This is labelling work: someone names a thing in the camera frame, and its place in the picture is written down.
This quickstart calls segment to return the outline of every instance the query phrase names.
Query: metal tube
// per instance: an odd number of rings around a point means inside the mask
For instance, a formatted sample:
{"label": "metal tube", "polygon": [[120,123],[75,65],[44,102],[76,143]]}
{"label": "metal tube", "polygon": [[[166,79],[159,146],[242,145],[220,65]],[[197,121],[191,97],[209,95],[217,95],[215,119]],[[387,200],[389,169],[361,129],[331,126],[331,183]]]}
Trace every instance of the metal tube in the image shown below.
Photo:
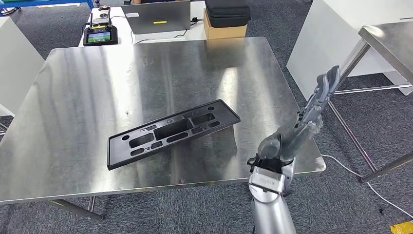
{"label": "metal tube", "polygon": [[8,129],[8,127],[2,123],[0,123],[0,130],[3,130],[4,132],[6,132]]}
{"label": "metal tube", "polygon": [[296,234],[287,202],[282,195],[273,194],[268,202],[252,199],[252,216],[256,234]]}
{"label": "metal tube", "polygon": [[343,126],[343,128],[346,131],[347,135],[350,137],[351,141],[354,143],[354,145],[356,146],[358,151],[361,153],[364,160],[366,160],[366,162],[369,165],[370,169],[372,169],[373,172],[376,171],[377,168],[373,164],[372,160],[370,159],[370,157],[368,156],[366,151],[363,149],[363,147],[360,145],[360,142],[357,140],[356,136],[354,136],[353,132],[351,131],[349,126],[346,124],[344,119],[341,117],[340,113],[338,112],[338,110],[336,109],[334,104],[330,100],[327,103],[330,106],[331,110],[333,111],[334,115],[337,117],[340,124]]}
{"label": "metal tube", "polygon": [[0,16],[6,16],[9,15],[15,11],[17,11],[17,7],[9,7],[9,8],[0,8]]}
{"label": "metal tube", "polygon": [[93,213],[91,211],[88,211],[86,209],[83,209],[73,203],[70,203],[68,201],[59,199],[59,200],[48,200],[47,201],[49,204],[57,206],[61,209],[73,212],[75,214],[81,215],[81,216],[85,216],[91,219],[95,219],[95,220],[103,220],[103,216]]}
{"label": "metal tube", "polygon": [[351,93],[363,93],[369,91],[377,91],[377,90],[387,90],[387,89],[401,89],[401,88],[412,88],[413,85],[411,84],[400,84],[400,85],[389,85],[389,86],[381,86],[381,87],[372,87],[372,88],[362,88],[362,89],[349,89],[349,90],[339,90],[335,91],[334,94],[351,94]]}
{"label": "metal tube", "polygon": [[88,206],[88,211],[93,212],[94,209],[94,200],[95,200],[95,196],[91,196],[89,199],[89,206]]}
{"label": "metal tube", "polygon": [[382,167],[380,170],[377,170],[377,171],[375,171],[375,172],[372,172],[372,173],[366,175],[365,177],[363,177],[363,178],[361,179],[361,181],[363,181],[364,183],[366,183],[366,182],[368,182],[369,180],[371,180],[371,179],[373,179],[373,178],[375,178],[375,177],[377,177],[377,176],[380,176],[380,175],[382,175],[382,174],[384,174],[384,173],[387,173],[387,172],[393,170],[394,168],[397,168],[397,167],[399,167],[399,166],[401,166],[401,165],[403,165],[403,164],[406,164],[406,163],[408,163],[408,162],[410,162],[410,161],[412,161],[412,160],[413,160],[413,151],[410,152],[410,153],[408,153],[408,154],[406,154],[406,155],[404,155],[404,156],[402,156],[402,157],[400,157],[400,158],[398,158],[398,159],[396,159],[396,160],[394,160],[394,161],[391,162],[391,163],[388,163],[387,165],[385,165],[384,167]]}
{"label": "metal tube", "polygon": [[356,67],[358,62],[360,62],[361,58],[367,53],[367,51],[370,49],[370,45],[367,42],[364,42],[364,45],[360,49],[360,51],[356,54],[354,59],[350,62],[346,70],[343,71],[343,73],[340,76],[340,83],[338,83],[336,89],[334,91],[337,91],[337,89],[343,84],[343,82],[347,79],[348,75],[351,73],[351,71]]}

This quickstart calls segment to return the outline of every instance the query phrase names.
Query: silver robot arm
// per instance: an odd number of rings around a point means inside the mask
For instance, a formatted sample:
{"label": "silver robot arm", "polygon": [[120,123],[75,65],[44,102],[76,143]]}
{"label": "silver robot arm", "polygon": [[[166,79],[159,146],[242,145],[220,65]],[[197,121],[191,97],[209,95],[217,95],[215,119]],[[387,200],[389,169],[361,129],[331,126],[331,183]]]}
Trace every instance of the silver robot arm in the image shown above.
{"label": "silver robot arm", "polygon": [[317,77],[317,87],[297,120],[281,126],[258,147],[251,166],[249,190],[253,195],[252,212],[257,234],[295,234],[294,223],[284,195],[294,177],[295,161],[303,143],[320,131],[321,112],[339,83],[334,66]]}

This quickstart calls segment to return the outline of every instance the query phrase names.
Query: metal table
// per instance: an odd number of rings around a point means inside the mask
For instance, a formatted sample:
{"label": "metal table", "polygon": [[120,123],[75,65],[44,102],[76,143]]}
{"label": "metal table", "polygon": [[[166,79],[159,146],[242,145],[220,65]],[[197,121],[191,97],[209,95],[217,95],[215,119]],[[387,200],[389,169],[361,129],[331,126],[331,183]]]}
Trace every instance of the metal table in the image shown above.
{"label": "metal table", "polygon": [[[356,67],[358,62],[371,47],[374,48],[381,56],[383,56],[383,58],[391,66],[393,66],[393,68],[396,69],[408,81],[408,83],[403,85],[390,85],[382,87],[342,90],[336,91],[335,95],[412,87],[413,22],[397,22],[372,26],[363,26],[358,32],[358,34],[363,39],[363,41],[359,44],[360,50],[355,54],[349,66],[342,72],[340,77],[340,84],[342,84],[346,80],[351,71]],[[396,159],[395,161],[385,165],[384,167],[377,169],[377,167],[373,164],[366,151],[361,146],[360,142],[357,140],[357,138],[352,133],[351,129],[348,127],[344,119],[341,117],[338,110],[335,108],[334,104],[331,101],[329,101],[328,104],[330,108],[333,110],[335,116],[338,118],[341,125],[344,127],[347,135],[351,138],[352,142],[354,143],[358,151],[362,154],[363,158],[366,160],[367,164],[372,170],[372,172],[369,175],[361,179],[363,182],[368,182],[372,178],[382,175],[396,167],[399,167],[413,160],[413,152],[410,152]]]}
{"label": "metal table", "polygon": [[[109,136],[216,99],[241,122],[106,168]],[[99,219],[95,195],[247,181],[247,159],[297,110],[265,38],[55,49],[0,143],[0,204],[52,200]],[[323,170],[308,140],[296,174]],[[87,210],[62,200],[81,196]]]}

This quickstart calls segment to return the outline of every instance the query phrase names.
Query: table leg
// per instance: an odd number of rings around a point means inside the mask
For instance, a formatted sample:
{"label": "table leg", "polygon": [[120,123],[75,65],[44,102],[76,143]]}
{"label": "table leg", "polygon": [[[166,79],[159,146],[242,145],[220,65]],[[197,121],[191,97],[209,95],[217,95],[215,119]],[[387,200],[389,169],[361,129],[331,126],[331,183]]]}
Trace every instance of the table leg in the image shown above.
{"label": "table leg", "polygon": [[[360,62],[361,58],[366,54],[366,52],[369,50],[370,45],[366,42],[364,42],[362,48],[360,49],[360,51],[356,54],[356,56],[354,57],[354,59],[350,62],[350,64],[348,65],[348,67],[343,71],[343,73],[340,76],[340,83],[338,84],[337,88],[335,91],[337,91],[337,89],[343,84],[343,82],[347,79],[348,75],[351,73],[351,71],[356,67],[356,65],[358,64],[358,62]],[[363,156],[364,160],[366,160],[367,164],[369,165],[370,169],[372,169],[372,171],[376,171],[377,168],[375,167],[375,165],[373,164],[373,162],[371,161],[370,157],[368,156],[367,152],[363,149],[363,147],[361,146],[360,142],[357,140],[356,136],[354,136],[353,132],[350,130],[350,128],[348,127],[348,125],[346,124],[346,122],[344,121],[344,119],[341,117],[340,113],[338,112],[338,110],[335,108],[335,106],[333,105],[333,103],[329,100],[328,101],[328,105],[330,106],[331,110],[333,111],[334,115],[336,116],[336,118],[338,119],[338,121],[340,122],[340,124],[343,126],[344,130],[346,131],[347,135],[351,138],[352,142],[354,143],[354,145],[356,146],[357,150],[361,153],[361,155]]]}
{"label": "table leg", "polygon": [[49,204],[57,206],[61,209],[73,212],[75,214],[78,214],[80,216],[85,216],[91,219],[95,219],[95,220],[103,220],[103,216],[100,214],[96,214],[94,212],[88,211],[86,209],[83,209],[73,203],[70,203],[68,201],[59,199],[59,200],[48,200],[47,201]]}
{"label": "table leg", "polygon": [[369,180],[371,180],[371,179],[373,179],[373,178],[375,178],[375,177],[378,177],[378,176],[380,176],[380,175],[382,175],[382,174],[384,174],[384,173],[387,173],[387,172],[393,170],[394,168],[397,168],[397,167],[399,167],[399,166],[401,166],[401,165],[403,165],[403,164],[406,164],[406,163],[408,163],[408,162],[410,162],[410,161],[412,161],[412,160],[413,160],[413,151],[410,152],[410,153],[408,153],[408,154],[406,154],[406,155],[404,155],[403,157],[400,157],[400,158],[396,159],[395,161],[393,161],[393,162],[385,165],[385,166],[382,167],[380,170],[377,170],[377,171],[375,171],[375,172],[372,172],[372,173],[366,175],[365,177],[363,177],[363,178],[361,179],[361,181],[363,181],[364,183],[366,183],[366,182],[368,182]]}
{"label": "table leg", "polygon": [[413,87],[413,85],[411,85],[411,84],[388,85],[388,86],[373,87],[373,88],[361,88],[361,89],[340,90],[340,91],[335,91],[335,92],[334,92],[334,95],[337,95],[337,94],[363,93],[363,92],[369,92],[369,91],[389,90],[389,89],[412,88],[412,87]]}
{"label": "table leg", "polygon": [[94,200],[96,199],[95,196],[91,196],[89,199],[89,206],[88,206],[88,211],[93,212],[94,209]]}
{"label": "table leg", "polygon": [[0,130],[6,132],[8,127],[2,123],[0,123]]}

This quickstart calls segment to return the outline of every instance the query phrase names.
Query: black case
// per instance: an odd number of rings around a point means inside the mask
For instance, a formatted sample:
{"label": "black case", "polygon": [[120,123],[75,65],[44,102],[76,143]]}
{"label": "black case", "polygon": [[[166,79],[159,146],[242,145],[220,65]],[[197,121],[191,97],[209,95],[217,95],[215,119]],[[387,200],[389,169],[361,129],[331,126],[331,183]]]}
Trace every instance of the black case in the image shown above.
{"label": "black case", "polygon": [[205,5],[214,28],[244,26],[251,19],[246,0],[206,0]]}

